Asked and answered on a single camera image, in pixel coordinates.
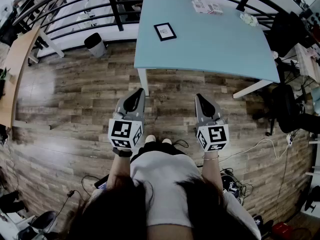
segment red object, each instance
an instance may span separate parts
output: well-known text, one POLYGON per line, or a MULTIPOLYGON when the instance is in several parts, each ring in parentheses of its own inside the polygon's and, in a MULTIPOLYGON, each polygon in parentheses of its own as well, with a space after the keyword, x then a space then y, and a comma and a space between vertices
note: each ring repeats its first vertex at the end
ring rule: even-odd
POLYGON ((293 228, 284 222, 279 222, 272 227, 272 234, 280 239, 290 240, 293 228))

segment black metal railing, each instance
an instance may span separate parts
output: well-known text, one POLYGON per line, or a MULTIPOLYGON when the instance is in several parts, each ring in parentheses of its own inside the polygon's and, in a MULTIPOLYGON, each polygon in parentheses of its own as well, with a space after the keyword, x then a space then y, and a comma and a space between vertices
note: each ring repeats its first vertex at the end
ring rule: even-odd
MULTIPOLYGON (((87 21, 93 21, 93 20, 98 20, 98 19, 105 19, 105 18, 114 17, 114 21, 110 22, 110 23, 91 25, 91 26, 76 29, 76 30, 72 29, 71 31, 59 33, 59 35, 50 36, 50 38, 52 40, 56 40, 56 39, 59 39, 59 38, 62 38, 62 37, 65 37, 65 36, 68 36, 71 34, 79 33, 82 31, 87 31, 87 30, 92 30, 92 29, 97 29, 97 28, 105 28, 105 27, 110 27, 110 26, 117 26, 119 31, 123 31, 124 30, 123 25, 139 23, 139 16, 138 15, 140 14, 140 11, 125 11, 125 10, 121 11, 120 7, 128 5, 128 4, 131 5, 132 3, 138 4, 138 3, 141 3, 143 0, 109 0, 108 3, 102 3, 102 4, 98 4, 98 5, 94 5, 94 6, 90 6, 90 7, 86 7, 86 8, 80 8, 79 10, 73 11, 68 14, 60 15, 60 16, 55 16, 55 14, 57 14, 57 12, 59 12, 59 10, 61 10, 62 8, 68 7, 72 4, 84 1, 84 0, 73 0, 73 1, 69 1, 69 2, 68 2, 68 0, 62 0, 63 2, 60 5, 58 5, 56 7, 53 6, 49 11, 44 12, 44 8, 49 3, 52 3, 53 1, 54 1, 54 5, 56 5, 59 0, 42 0, 38 4, 35 4, 33 7, 31 7, 30 9, 22 11, 19 14, 18 18, 13 23, 13 25, 20 24, 23 27, 24 32, 27 32, 27 31, 31 30, 31 28, 35 24, 38 24, 41 21, 39 24, 40 27, 42 28, 42 30, 44 30, 44 32, 46 34, 50 35, 52 33, 56 33, 57 31, 64 30, 68 27, 71 27, 71 26, 74 26, 74 25, 77 25, 80 23, 85 23, 87 21), (94 9, 103 8, 103 7, 111 7, 112 12, 107 13, 107 14, 95 15, 93 17, 88 17, 88 18, 81 19, 78 21, 69 22, 69 23, 64 24, 62 26, 55 27, 53 29, 49 29, 49 27, 52 24, 54 24, 58 21, 61 21, 62 19, 65 19, 65 18, 70 17, 72 15, 80 14, 85 11, 94 10, 94 9), (42 8, 42 10, 37 15, 37 17, 34 20, 30 20, 30 15, 33 14, 35 10, 40 9, 40 8, 42 8), (46 18, 50 14, 52 14, 53 17, 48 22, 45 22, 46 18)), ((258 9, 258 8, 255 8, 255 7, 248 4, 249 0, 240 0, 240 1, 239 0, 227 0, 227 1, 235 3, 236 9, 239 11, 243 12, 245 10, 245 8, 248 8, 248 9, 251 9, 251 10, 257 12, 256 14, 253 14, 253 15, 257 16, 258 22, 262 26, 265 26, 266 28, 269 28, 269 29, 271 28, 273 20, 275 18, 275 13, 267 13, 267 12, 264 12, 264 11, 258 9)), ((268 5, 269 7, 271 7, 272 9, 277 11, 278 13, 283 13, 283 14, 287 13, 284 9, 282 9, 280 6, 278 6, 277 4, 272 2, 271 0, 259 0, 259 1, 268 5)))

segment black skirt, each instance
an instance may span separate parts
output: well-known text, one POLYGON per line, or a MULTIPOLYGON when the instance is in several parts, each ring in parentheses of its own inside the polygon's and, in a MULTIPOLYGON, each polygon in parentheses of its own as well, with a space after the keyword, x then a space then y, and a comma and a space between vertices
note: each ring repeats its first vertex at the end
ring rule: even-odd
POLYGON ((172 156, 178 155, 178 154, 185 155, 185 153, 183 153, 179 149, 175 148, 175 146, 172 144, 151 141, 151 142, 146 143, 144 145, 144 147, 141 147, 139 149, 138 154, 136 154, 134 157, 132 157, 130 162, 132 163, 134 160, 136 160, 138 157, 140 157, 143 153, 150 152, 150 151, 160 151, 160 152, 170 154, 172 156))

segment power strip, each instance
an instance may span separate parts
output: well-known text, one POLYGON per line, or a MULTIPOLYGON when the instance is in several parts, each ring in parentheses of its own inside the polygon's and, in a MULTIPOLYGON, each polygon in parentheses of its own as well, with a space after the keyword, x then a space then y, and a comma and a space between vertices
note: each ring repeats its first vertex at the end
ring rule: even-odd
POLYGON ((288 142, 289 147, 291 147, 292 145, 291 133, 287 134, 285 138, 286 138, 286 142, 288 142))

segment wristwatch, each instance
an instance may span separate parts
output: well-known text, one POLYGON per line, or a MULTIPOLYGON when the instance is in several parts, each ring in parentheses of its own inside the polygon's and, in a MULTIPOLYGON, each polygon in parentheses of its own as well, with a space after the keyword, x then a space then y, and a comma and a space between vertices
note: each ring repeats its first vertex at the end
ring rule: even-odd
POLYGON ((127 151, 119 150, 116 147, 114 147, 112 149, 112 151, 114 153, 116 153, 121 158, 130 158, 132 156, 132 151, 131 150, 127 152, 127 151))

